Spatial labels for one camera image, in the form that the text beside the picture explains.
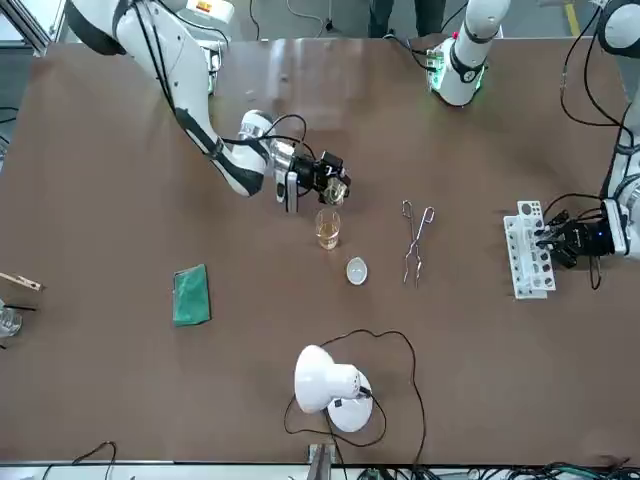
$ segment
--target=wooden stick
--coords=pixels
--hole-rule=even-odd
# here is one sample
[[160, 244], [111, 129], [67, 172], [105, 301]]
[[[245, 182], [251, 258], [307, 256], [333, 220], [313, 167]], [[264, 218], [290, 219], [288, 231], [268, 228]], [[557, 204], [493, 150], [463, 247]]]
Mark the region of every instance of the wooden stick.
[[10, 282], [17, 283], [26, 288], [30, 288], [31, 290], [35, 290], [39, 292], [42, 290], [42, 285], [38, 282], [34, 282], [33, 280], [29, 280], [28, 278], [21, 277], [18, 275], [17, 277], [13, 277], [11, 275], [7, 275], [6, 273], [0, 272], [0, 278], [4, 278], [5, 280], [9, 280]]

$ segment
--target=lamp shade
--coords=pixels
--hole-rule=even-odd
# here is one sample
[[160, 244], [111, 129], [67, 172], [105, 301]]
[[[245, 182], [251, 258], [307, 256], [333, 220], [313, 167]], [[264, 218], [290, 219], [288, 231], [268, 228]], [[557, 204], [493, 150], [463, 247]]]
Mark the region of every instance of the lamp shade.
[[294, 390], [300, 409], [319, 412], [334, 398], [353, 399], [360, 393], [360, 374], [353, 365], [336, 364], [325, 350], [309, 345], [298, 357]]

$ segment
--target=brown table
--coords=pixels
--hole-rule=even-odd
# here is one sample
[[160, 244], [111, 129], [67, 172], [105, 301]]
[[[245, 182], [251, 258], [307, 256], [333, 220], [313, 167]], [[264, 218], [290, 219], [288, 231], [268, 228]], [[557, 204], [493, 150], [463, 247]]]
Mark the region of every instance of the brown table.
[[[1, 270], [47, 287], [19, 292], [41, 311], [0, 352], [0, 459], [72, 458], [110, 439], [120, 458], [300, 462], [320, 440], [282, 426], [300, 350], [395, 328], [417, 350], [423, 462], [640, 462], [640, 266], [606, 260], [597, 293], [586, 272], [559, 272], [548, 300], [517, 302], [505, 254], [502, 217], [517, 200], [595, 192], [610, 159], [613, 129], [560, 110], [568, 46], [497, 42], [483, 92], [453, 110], [391, 42], [233, 44], [216, 130], [235, 135], [252, 108], [297, 112], [312, 146], [347, 162], [353, 194], [331, 253], [315, 243], [314, 199], [291, 217], [272, 184], [234, 194], [131, 60], [52, 47], [35, 62], [0, 177]], [[597, 118], [584, 53], [568, 104]], [[620, 112], [613, 59], [595, 52], [592, 78]], [[419, 290], [401, 282], [404, 199], [436, 209]], [[343, 274], [354, 255], [369, 265], [362, 288]], [[176, 329], [172, 274], [198, 263], [214, 319]], [[346, 461], [410, 462], [421, 426], [404, 344], [358, 337], [330, 350], [368, 375], [389, 419], [382, 443], [344, 446]], [[291, 426], [325, 427], [299, 413]]]

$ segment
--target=yellow stripe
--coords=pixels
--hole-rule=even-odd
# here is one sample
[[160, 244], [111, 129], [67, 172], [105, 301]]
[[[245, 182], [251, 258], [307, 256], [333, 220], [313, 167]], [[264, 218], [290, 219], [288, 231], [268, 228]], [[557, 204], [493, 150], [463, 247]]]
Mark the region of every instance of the yellow stripe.
[[580, 24], [578, 23], [578, 17], [576, 16], [576, 9], [574, 8], [573, 3], [567, 3], [564, 6], [564, 11], [567, 14], [567, 21], [569, 22], [571, 35], [577, 37], [580, 35]]

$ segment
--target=white lamp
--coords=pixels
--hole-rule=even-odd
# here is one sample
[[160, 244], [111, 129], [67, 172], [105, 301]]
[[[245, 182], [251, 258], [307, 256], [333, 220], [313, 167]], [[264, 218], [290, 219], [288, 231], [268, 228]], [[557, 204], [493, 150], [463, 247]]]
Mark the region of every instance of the white lamp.
[[357, 432], [371, 417], [373, 400], [367, 377], [353, 365], [336, 364], [315, 345], [298, 357], [294, 389], [303, 412], [327, 408], [331, 421], [343, 432]]

